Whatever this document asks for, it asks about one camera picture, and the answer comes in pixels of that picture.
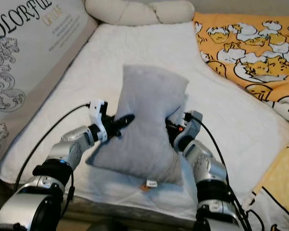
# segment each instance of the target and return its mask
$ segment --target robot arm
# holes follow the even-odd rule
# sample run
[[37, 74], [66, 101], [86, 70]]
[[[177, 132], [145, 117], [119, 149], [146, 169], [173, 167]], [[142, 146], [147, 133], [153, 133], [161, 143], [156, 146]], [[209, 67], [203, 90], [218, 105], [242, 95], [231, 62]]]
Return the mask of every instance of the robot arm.
[[[94, 146], [120, 136], [120, 129], [130, 124], [134, 115], [114, 121], [106, 115], [107, 102], [90, 104], [92, 125], [82, 126], [62, 136], [46, 161], [36, 166], [33, 176], [0, 210], [0, 231], [55, 231], [61, 217], [61, 203], [66, 184], [80, 163], [82, 154]], [[74, 189], [69, 192], [72, 197]]]
[[240, 231], [234, 198], [227, 185], [226, 167], [203, 143], [195, 140], [200, 124], [194, 117], [202, 120], [198, 112], [185, 114], [185, 128], [166, 120], [170, 142], [191, 165], [197, 187], [197, 221], [193, 230]]

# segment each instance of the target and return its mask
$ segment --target bed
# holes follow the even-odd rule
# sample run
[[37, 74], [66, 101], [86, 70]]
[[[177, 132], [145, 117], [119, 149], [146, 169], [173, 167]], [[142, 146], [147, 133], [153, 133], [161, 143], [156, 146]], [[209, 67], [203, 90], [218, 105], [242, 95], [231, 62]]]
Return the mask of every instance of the bed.
[[[115, 114], [124, 64], [160, 66], [190, 81], [185, 110], [203, 114], [203, 122], [212, 131], [224, 155], [234, 192], [241, 203], [249, 203], [254, 186], [289, 143], [289, 123], [236, 84], [220, 78], [202, 61], [192, 22], [138, 27], [100, 25], [43, 106], [12, 143], [0, 162], [0, 179], [15, 183], [31, 148], [65, 112], [91, 99], [103, 99], [108, 102], [107, 112]], [[21, 183], [31, 177], [33, 168], [44, 161], [62, 134], [89, 124], [86, 109], [63, 120], [35, 152]], [[201, 130], [197, 139], [217, 154], [205, 131]], [[98, 214], [185, 229], [192, 227], [197, 204], [196, 186], [183, 158], [183, 186], [162, 184], [144, 192], [140, 189], [144, 179], [87, 165], [85, 161], [92, 152], [93, 149], [85, 152], [75, 171], [77, 197], [70, 206], [70, 215], [88, 219], [90, 215]], [[266, 195], [262, 197], [252, 203], [250, 209], [262, 213], [265, 230], [271, 228], [274, 219], [276, 223], [278, 220], [279, 229], [289, 230], [289, 219], [278, 217], [281, 212], [269, 209]], [[261, 230], [261, 223], [253, 214], [250, 222], [254, 230]]]

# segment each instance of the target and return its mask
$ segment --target fabric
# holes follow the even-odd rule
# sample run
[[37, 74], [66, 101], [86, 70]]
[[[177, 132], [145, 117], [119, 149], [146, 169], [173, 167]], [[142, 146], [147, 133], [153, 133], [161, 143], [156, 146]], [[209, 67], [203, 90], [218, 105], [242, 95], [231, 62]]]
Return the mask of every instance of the fabric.
[[155, 66], [123, 67], [115, 119], [134, 114], [122, 133], [103, 143], [87, 164], [158, 183], [182, 184], [179, 155], [169, 143], [165, 119], [184, 102], [188, 81]]
[[[289, 142], [289, 123], [231, 81], [219, 77], [202, 61], [192, 22], [99, 26], [0, 163], [0, 179], [14, 183], [24, 160], [41, 136], [78, 105], [103, 99], [108, 102], [107, 114], [114, 115], [122, 89], [124, 64], [159, 66], [189, 80], [184, 111], [197, 110], [203, 114], [203, 122], [224, 156], [233, 190], [240, 201], [249, 199], [250, 191]], [[33, 168], [46, 159], [64, 133], [83, 125], [90, 125], [86, 108], [64, 119], [36, 150], [21, 182], [32, 176]], [[197, 139], [218, 156], [204, 129]], [[142, 179], [87, 165], [85, 161], [96, 147], [84, 153], [74, 172], [75, 195], [95, 202], [195, 220], [197, 191], [186, 161], [181, 161], [182, 186], [162, 183], [144, 192], [140, 190]], [[140, 212], [133, 215], [142, 217]]]
[[0, 160], [96, 28], [81, 0], [0, 0]]
[[[194, 23], [207, 65], [289, 121], [289, 17], [196, 13]], [[257, 198], [255, 194], [263, 187], [289, 213], [289, 145], [268, 168], [251, 198]], [[284, 226], [281, 219], [269, 222], [267, 227]]]
[[103, 22], [125, 26], [183, 23], [191, 21], [194, 15], [193, 4], [186, 0], [149, 5], [126, 0], [86, 0], [86, 10]]

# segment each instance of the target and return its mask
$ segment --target gray pillow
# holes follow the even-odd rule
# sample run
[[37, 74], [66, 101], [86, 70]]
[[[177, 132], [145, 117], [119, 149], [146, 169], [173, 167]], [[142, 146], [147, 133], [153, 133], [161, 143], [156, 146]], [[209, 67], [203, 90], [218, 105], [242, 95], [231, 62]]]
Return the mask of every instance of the gray pillow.
[[87, 164], [139, 178], [181, 184], [180, 158], [169, 144], [165, 119], [184, 102], [188, 80], [154, 66], [123, 67], [123, 87], [115, 119], [135, 119], [100, 145]]

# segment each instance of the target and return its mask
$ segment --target white mattress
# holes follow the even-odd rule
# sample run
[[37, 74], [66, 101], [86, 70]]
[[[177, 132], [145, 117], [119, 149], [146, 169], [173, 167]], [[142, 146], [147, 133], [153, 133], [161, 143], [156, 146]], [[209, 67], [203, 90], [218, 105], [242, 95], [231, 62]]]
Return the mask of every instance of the white mattress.
[[[186, 110], [203, 114], [203, 122], [223, 153], [230, 183], [240, 200], [244, 200], [289, 141], [288, 122], [235, 84], [216, 75], [202, 61], [192, 23], [140, 27], [101, 25], [9, 149], [0, 164], [0, 179], [15, 182], [31, 149], [67, 111], [91, 99], [103, 99], [108, 101], [108, 113], [114, 114], [122, 87], [123, 64], [157, 65], [189, 79]], [[35, 165], [45, 160], [62, 134], [89, 124], [87, 109], [76, 111], [64, 120], [35, 152], [21, 182], [31, 176]], [[216, 154], [203, 129], [197, 138]], [[95, 202], [195, 219], [196, 187], [184, 160], [183, 186], [161, 184], [143, 192], [139, 189], [142, 179], [86, 165], [85, 160], [91, 153], [89, 150], [84, 154], [75, 171], [75, 195]]]

